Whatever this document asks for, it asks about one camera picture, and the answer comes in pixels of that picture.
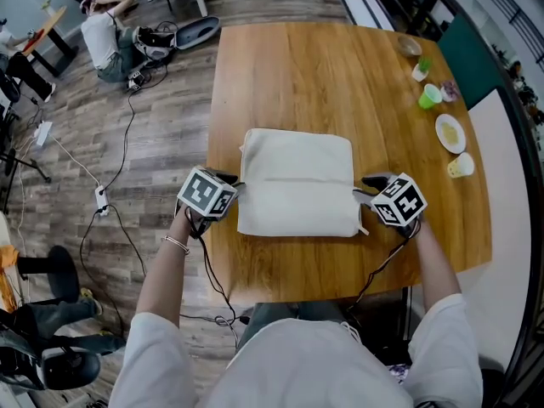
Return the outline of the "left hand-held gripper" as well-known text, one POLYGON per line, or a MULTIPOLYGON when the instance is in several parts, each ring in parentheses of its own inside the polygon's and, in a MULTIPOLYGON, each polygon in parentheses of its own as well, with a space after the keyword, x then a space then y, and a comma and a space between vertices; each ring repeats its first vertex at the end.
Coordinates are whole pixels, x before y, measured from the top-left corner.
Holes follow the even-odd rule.
POLYGON ((212 222, 223 219, 247 185, 237 175, 207 167, 193 167, 178 192, 176 212, 182 204, 201 215, 190 236, 199 239, 212 222))

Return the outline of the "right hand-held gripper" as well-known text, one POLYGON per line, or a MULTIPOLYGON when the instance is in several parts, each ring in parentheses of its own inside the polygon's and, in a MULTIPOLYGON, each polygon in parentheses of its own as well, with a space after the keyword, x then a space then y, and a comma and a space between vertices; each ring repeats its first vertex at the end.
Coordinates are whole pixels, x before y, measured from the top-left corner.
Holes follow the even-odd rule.
POLYGON ((406 173, 387 172, 366 175, 361 182, 378 193, 353 189, 355 200, 360 205, 371 207, 383 224, 394 227, 405 239, 410 238, 428 206, 414 179, 406 173))

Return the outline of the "white towel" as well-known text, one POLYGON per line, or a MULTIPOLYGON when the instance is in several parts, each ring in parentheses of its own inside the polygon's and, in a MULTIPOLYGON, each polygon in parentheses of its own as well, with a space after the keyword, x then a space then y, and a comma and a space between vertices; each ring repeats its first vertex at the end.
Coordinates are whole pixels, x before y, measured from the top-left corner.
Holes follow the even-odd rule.
POLYGON ((253 128, 241 147, 237 230, 262 237, 353 237, 362 225, 352 145, 332 134, 253 128))

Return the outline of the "person's left forearm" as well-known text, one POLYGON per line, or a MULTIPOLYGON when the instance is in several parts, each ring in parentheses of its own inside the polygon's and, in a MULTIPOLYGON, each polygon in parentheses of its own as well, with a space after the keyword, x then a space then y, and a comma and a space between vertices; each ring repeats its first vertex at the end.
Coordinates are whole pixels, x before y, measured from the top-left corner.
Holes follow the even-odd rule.
POLYGON ((151 313, 179 326, 185 256, 185 250, 171 241, 161 244, 139 294, 137 314, 151 313))

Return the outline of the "person's left hand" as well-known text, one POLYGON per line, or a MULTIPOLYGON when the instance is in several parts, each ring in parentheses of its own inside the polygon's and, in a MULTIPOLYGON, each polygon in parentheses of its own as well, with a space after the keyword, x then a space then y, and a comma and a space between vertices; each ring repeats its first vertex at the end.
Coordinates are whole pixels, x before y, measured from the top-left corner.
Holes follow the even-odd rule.
POLYGON ((201 215, 199 213, 194 212, 190 207, 182 206, 172 222, 167 237, 173 239, 174 243, 186 247, 192 226, 196 226, 200 219, 201 215))

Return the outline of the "wooden table with white legs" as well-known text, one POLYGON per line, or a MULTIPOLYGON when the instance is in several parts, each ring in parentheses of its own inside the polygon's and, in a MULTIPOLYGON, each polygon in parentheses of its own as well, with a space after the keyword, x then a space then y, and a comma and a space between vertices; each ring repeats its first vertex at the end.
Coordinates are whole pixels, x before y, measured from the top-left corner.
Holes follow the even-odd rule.
MULTIPOLYGON (((413 177, 428 201, 432 225, 455 271, 491 260, 485 172, 451 178, 451 155, 435 133, 438 115, 454 116, 475 161, 481 158, 462 100, 423 110, 413 63, 398 34, 333 23, 266 23, 225 27, 212 93, 207 164, 241 169, 251 128, 335 134, 353 148, 354 175, 394 171, 413 177)), ((362 215, 366 234, 352 238, 259 238, 241 235, 237 212, 206 237, 215 275, 236 305, 347 298, 419 281, 413 243, 362 215)))

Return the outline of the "small potted green plant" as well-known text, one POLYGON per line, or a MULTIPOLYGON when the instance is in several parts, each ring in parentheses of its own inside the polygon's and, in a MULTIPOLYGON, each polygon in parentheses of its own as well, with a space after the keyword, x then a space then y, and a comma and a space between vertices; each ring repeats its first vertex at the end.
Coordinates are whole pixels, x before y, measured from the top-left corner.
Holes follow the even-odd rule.
POLYGON ((417 82, 422 82, 428 76, 432 63, 433 61, 429 57, 421 56, 412 70, 412 78, 417 82))

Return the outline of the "person's blue jeans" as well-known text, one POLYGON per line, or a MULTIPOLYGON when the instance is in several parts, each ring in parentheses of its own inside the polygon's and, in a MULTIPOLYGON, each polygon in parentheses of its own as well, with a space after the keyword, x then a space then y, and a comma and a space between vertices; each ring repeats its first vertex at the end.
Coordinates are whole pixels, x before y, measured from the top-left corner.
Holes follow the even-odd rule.
POLYGON ((256 303, 249 321, 237 345, 239 351, 261 329, 278 320, 295 319, 309 321, 345 321, 343 312, 332 301, 301 303, 256 303))

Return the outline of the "small wooden bowl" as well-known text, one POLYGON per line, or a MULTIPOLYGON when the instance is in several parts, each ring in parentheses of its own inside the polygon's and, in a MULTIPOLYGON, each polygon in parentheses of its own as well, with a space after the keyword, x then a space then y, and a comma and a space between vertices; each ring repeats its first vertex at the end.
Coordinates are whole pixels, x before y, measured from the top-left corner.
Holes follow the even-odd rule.
POLYGON ((422 55, 421 45, 411 36, 400 35, 398 49, 406 58, 419 58, 422 55))

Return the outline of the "green panel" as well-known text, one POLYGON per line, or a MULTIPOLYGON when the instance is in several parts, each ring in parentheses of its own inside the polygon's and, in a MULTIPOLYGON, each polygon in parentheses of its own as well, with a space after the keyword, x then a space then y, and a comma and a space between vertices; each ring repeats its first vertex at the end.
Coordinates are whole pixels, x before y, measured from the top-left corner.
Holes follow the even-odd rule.
POLYGON ((504 91, 496 59, 466 16, 457 14, 454 17, 438 40, 438 46, 468 109, 491 91, 504 91))

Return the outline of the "round beige table black base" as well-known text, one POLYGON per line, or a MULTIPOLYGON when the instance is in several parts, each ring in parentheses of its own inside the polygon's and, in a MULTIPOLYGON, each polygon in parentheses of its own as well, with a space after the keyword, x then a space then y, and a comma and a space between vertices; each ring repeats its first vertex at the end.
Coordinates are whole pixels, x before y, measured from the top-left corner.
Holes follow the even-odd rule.
MULTIPOLYGON (((9 227, 5 215, 0 212, 0 247, 7 245, 12 245, 9 227)), ((53 297, 37 301, 37 304, 75 303, 80 297, 80 284, 74 261, 62 246, 53 246, 45 258, 24 257, 19 252, 16 266, 7 268, 6 273, 14 289, 14 295, 18 294, 22 303, 25 299, 20 283, 22 280, 27 281, 28 275, 48 277, 48 285, 53 297)))

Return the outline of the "black metal railing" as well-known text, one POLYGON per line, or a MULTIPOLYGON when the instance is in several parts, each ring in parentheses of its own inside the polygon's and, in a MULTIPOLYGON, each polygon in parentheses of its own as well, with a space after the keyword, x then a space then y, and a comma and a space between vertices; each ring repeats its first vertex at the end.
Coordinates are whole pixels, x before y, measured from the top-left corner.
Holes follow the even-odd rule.
MULTIPOLYGON (((400 0, 392 1, 399 10, 407 9, 400 0)), ((418 10, 414 15, 405 16, 407 31, 420 37, 426 35, 421 24, 432 18, 433 3, 443 3, 454 17, 463 14, 470 20, 456 0, 413 0, 413 3, 418 10)), ((445 27, 436 26, 431 39, 438 41, 451 22, 445 27)), ((504 371, 505 382, 496 408, 544 408, 544 172, 537 158, 536 141, 523 106, 507 71, 495 52, 490 51, 505 85, 504 91, 495 89, 491 92, 499 95, 505 108, 515 139, 514 151, 519 155, 523 169, 522 178, 511 177, 507 182, 526 189, 530 221, 529 232, 522 235, 530 243, 529 268, 524 276, 527 285, 522 289, 523 308, 516 314, 520 319, 514 325, 516 343, 504 371)))

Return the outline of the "person's white shirt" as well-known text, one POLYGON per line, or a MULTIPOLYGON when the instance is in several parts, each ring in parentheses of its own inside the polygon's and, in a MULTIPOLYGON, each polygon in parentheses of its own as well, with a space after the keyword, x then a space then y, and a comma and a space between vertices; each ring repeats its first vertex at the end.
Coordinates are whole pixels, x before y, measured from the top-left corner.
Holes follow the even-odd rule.
POLYGON ((347 324, 284 319, 253 336, 198 396, 180 330, 135 315, 110 408, 480 408, 483 379, 462 295, 438 301, 398 382, 347 324))

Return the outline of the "flat white power adapter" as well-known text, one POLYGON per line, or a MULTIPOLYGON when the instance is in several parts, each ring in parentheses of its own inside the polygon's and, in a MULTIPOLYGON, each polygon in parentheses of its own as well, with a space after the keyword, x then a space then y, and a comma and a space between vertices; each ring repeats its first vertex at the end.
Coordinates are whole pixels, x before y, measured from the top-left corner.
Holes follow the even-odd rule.
POLYGON ((43 146, 51 130, 51 127, 52 122, 45 121, 39 123, 38 128, 34 133, 34 139, 37 146, 43 146))

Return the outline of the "orange cloth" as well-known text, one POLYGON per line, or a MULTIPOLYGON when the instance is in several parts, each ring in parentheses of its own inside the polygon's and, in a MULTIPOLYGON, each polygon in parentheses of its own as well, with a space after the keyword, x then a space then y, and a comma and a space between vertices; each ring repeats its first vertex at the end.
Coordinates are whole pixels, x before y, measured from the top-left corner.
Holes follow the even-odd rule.
POLYGON ((15 267, 19 252, 12 245, 0 246, 0 298, 3 300, 3 306, 8 313, 13 313, 18 304, 14 295, 14 289, 9 283, 6 269, 15 267))

